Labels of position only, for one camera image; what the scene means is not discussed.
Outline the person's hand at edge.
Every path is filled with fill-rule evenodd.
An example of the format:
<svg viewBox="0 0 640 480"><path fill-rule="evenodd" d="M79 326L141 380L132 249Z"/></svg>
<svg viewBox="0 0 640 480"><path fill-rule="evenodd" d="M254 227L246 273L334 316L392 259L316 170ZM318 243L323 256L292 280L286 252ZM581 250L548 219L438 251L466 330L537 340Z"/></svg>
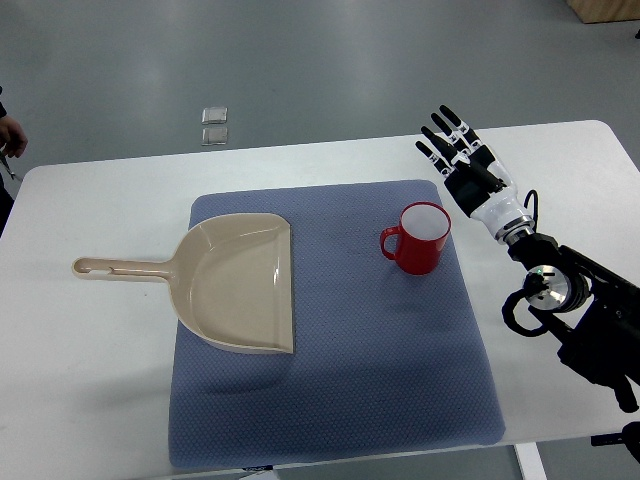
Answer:
<svg viewBox="0 0 640 480"><path fill-rule="evenodd" d="M20 158L28 145L21 124L9 115L0 119L1 151L9 158Z"/></svg>

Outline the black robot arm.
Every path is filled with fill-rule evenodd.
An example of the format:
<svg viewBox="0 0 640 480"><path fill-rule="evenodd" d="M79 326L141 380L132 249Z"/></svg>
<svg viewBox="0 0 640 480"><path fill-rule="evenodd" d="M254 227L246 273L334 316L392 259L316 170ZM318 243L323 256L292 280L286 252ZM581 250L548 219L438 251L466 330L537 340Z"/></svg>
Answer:
<svg viewBox="0 0 640 480"><path fill-rule="evenodd" d="M502 307L504 323L523 337L552 334L562 364L613 390L622 411L638 411L632 386L639 383L639 287L539 233L536 191L525 204L533 206L534 227L507 245L526 275Z"/></svg>

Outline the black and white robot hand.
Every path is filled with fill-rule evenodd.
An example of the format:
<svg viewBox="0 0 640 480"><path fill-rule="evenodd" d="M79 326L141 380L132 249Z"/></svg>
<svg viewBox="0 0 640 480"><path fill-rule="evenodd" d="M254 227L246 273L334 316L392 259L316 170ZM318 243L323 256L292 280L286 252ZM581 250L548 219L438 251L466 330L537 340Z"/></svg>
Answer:
<svg viewBox="0 0 640 480"><path fill-rule="evenodd" d="M461 211L484 224L500 244L533 234L535 220L519 201L515 182L475 130L445 105L431 120L441 132L423 126L424 139L416 147L442 176Z"/></svg>

